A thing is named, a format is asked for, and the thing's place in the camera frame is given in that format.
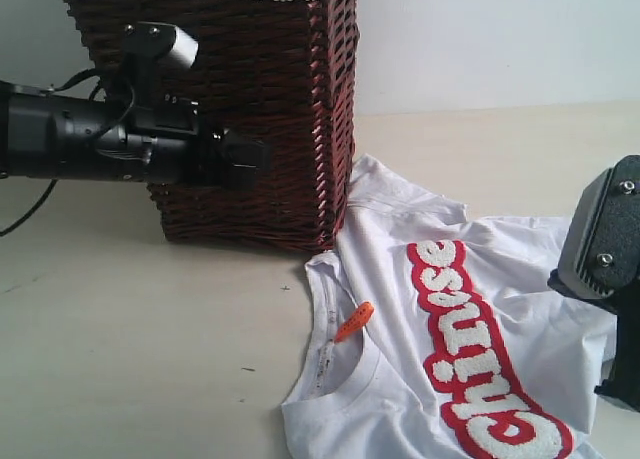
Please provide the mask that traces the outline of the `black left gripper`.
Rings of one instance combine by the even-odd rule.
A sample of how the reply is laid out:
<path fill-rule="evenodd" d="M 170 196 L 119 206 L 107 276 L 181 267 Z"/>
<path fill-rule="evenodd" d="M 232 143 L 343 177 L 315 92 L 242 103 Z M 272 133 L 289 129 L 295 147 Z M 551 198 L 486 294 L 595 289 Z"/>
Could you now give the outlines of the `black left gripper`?
<path fill-rule="evenodd" d="M 171 97 L 137 106 L 125 130 L 127 153 L 144 183 L 248 190 L 271 168 L 267 144 L 209 124 L 194 101 Z"/>

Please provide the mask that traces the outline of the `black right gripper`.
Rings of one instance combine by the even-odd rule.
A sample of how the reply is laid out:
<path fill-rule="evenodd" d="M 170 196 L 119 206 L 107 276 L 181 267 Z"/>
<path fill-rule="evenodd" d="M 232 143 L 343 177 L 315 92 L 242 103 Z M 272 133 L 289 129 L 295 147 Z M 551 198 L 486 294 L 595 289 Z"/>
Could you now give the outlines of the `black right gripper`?
<path fill-rule="evenodd" d="M 595 393 L 623 409 L 639 408 L 639 303 L 618 306 L 615 357 L 609 376 Z"/>

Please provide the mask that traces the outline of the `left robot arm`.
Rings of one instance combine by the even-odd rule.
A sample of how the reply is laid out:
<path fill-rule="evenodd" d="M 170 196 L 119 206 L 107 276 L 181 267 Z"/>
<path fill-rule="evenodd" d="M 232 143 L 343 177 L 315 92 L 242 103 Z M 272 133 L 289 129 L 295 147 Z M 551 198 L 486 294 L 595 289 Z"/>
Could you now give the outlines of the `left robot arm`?
<path fill-rule="evenodd" d="M 1 174 L 247 190 L 271 165 L 269 147 L 212 126 L 194 103 L 152 108 L 1 85 Z"/>

